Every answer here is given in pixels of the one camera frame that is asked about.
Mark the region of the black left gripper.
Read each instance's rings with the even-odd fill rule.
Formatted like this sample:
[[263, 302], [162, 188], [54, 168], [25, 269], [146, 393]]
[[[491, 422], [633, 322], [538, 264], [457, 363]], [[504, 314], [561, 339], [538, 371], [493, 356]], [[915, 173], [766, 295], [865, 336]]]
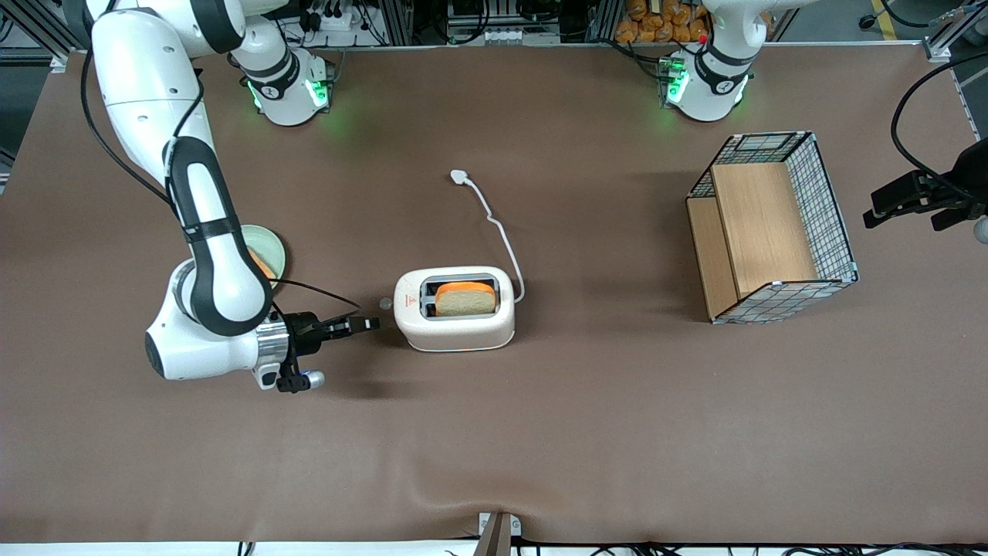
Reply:
[[[961, 151], [954, 162], [954, 185], [968, 194], [966, 200], [936, 212], [931, 217], [932, 228], [945, 231], [961, 222], [980, 219], [987, 204], [987, 137]], [[929, 199], [927, 175], [910, 171], [872, 191], [871, 210], [862, 215], [866, 229], [874, 229], [887, 219], [924, 212]]]

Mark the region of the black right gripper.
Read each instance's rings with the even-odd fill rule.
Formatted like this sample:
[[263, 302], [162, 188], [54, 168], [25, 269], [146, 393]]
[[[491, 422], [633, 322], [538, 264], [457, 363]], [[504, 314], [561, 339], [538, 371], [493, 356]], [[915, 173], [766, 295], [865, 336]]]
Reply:
[[378, 317], [361, 317], [356, 313], [341, 314], [322, 321], [311, 312], [285, 313], [283, 323], [289, 332], [290, 348], [297, 357], [317, 353], [324, 341], [353, 337], [354, 334], [377, 331], [381, 327]]

